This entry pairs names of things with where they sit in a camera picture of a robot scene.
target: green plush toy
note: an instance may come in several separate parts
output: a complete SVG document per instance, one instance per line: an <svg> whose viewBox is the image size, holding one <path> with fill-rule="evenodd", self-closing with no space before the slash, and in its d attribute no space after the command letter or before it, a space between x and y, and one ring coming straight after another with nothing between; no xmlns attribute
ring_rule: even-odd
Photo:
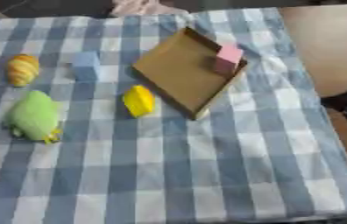
<svg viewBox="0 0 347 224"><path fill-rule="evenodd" d="M34 90L17 102L7 114L5 124L16 137L25 135L46 144L58 141L58 102L43 92Z"/></svg>

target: pink block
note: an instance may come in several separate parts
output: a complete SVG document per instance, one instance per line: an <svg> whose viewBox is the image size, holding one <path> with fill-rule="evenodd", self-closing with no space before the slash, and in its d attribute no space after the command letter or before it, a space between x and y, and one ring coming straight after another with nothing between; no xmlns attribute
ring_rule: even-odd
<svg viewBox="0 0 347 224"><path fill-rule="evenodd" d="M216 57L215 71L220 74L232 74L242 55L243 50L234 45L222 45Z"/></svg>

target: blue cube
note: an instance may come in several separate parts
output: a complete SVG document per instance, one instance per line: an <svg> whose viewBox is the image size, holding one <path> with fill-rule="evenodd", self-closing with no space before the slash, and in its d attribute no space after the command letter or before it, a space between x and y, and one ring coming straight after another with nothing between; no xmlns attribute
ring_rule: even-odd
<svg viewBox="0 0 347 224"><path fill-rule="evenodd" d="M80 52L73 59L73 73L77 81L96 81L100 73L97 52Z"/></svg>

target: toy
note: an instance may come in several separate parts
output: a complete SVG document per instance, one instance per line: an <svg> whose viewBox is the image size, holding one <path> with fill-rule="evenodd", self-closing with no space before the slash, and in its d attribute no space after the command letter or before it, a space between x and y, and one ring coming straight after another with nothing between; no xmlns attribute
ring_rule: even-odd
<svg viewBox="0 0 347 224"><path fill-rule="evenodd" d="M146 87L133 86L123 95L124 105L134 117L143 116L154 110L154 96Z"/></svg>
<svg viewBox="0 0 347 224"><path fill-rule="evenodd" d="M16 137L25 135L46 144L58 141L58 103L43 92L31 91L11 108L4 123Z"/></svg>
<svg viewBox="0 0 347 224"><path fill-rule="evenodd" d="M96 81L100 62L96 52L81 52L73 60L73 73L77 81Z"/></svg>
<svg viewBox="0 0 347 224"><path fill-rule="evenodd" d="M39 75L39 60L18 54L7 63L7 76L14 87L24 87Z"/></svg>
<svg viewBox="0 0 347 224"><path fill-rule="evenodd" d="M233 74L242 55L243 51L234 45L222 45L216 57L215 71L220 74Z"/></svg>

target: striped ball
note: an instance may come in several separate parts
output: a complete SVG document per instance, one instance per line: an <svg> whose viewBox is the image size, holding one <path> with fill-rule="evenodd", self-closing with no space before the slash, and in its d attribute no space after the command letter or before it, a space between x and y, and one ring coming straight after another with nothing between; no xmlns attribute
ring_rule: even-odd
<svg viewBox="0 0 347 224"><path fill-rule="evenodd" d="M39 60L33 56L19 54L7 65L9 81L15 87L24 87L39 74Z"/></svg>

